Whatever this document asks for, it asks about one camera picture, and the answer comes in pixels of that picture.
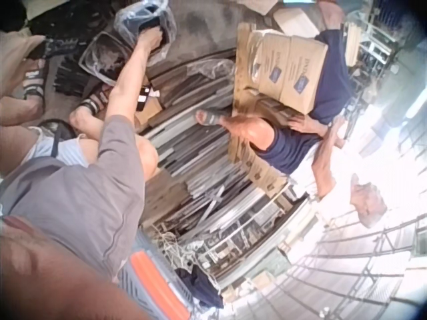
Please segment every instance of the orange stripe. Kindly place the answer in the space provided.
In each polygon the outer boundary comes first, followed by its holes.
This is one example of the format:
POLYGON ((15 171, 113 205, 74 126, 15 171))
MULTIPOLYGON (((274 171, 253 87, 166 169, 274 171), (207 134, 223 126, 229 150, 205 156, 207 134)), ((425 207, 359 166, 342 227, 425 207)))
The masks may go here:
POLYGON ((155 304, 165 313, 169 320, 188 320, 190 318, 190 312, 169 288, 169 285, 145 252, 140 251, 133 254, 130 262, 155 304))

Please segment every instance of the plastic bag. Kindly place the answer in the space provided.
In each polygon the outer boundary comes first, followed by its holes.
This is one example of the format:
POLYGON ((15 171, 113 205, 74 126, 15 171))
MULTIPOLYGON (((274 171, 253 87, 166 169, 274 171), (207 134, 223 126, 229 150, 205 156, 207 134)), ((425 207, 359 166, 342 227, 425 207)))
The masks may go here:
POLYGON ((132 48, 143 30, 160 25, 163 41, 159 49, 150 55, 148 67, 166 58, 170 45, 176 38, 177 27, 168 3, 168 0, 141 0, 115 15, 114 29, 132 48))
POLYGON ((235 65, 228 59, 208 59, 196 61, 187 65, 187 75, 200 73, 209 79, 218 79, 220 77, 233 77, 235 65))
POLYGON ((114 86, 131 51, 113 35, 102 31, 86 48, 79 65, 104 83, 114 86))

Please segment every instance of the knee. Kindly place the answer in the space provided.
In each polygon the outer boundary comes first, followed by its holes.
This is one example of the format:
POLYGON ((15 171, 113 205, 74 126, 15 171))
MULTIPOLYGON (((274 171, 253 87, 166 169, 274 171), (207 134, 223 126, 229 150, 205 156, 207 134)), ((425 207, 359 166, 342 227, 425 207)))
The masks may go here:
POLYGON ((145 180, 149 180, 154 176, 157 164, 159 163, 159 155, 155 147, 147 139, 139 137, 137 142, 139 156, 145 175, 145 180))
POLYGON ((253 138, 267 138, 274 136, 273 127, 261 118, 249 118, 245 126, 246 133, 253 138))

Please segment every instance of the gray shirt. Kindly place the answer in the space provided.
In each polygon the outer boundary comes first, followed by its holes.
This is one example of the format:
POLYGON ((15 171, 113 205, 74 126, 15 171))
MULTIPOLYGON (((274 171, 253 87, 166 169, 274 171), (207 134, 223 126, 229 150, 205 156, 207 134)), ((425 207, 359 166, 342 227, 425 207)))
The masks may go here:
POLYGON ((26 218, 113 279, 135 239, 144 185, 133 126, 116 115, 105 122, 97 163, 84 168, 51 157, 30 160, 0 185, 0 203, 4 215, 26 218))

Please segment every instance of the white shorts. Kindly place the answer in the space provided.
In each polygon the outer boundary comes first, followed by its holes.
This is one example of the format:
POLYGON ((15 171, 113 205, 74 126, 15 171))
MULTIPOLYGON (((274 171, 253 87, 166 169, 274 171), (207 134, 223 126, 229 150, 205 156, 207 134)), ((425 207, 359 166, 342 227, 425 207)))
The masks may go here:
MULTIPOLYGON (((32 158, 48 157, 52 154, 53 138, 47 137, 41 128, 30 127, 29 129, 38 134, 39 138, 25 156, 22 163, 27 162, 32 158)), ((56 159, 64 162, 66 165, 81 165, 83 167, 88 167, 89 163, 81 150, 79 139, 80 136, 75 139, 60 141, 58 144, 58 156, 56 159)))

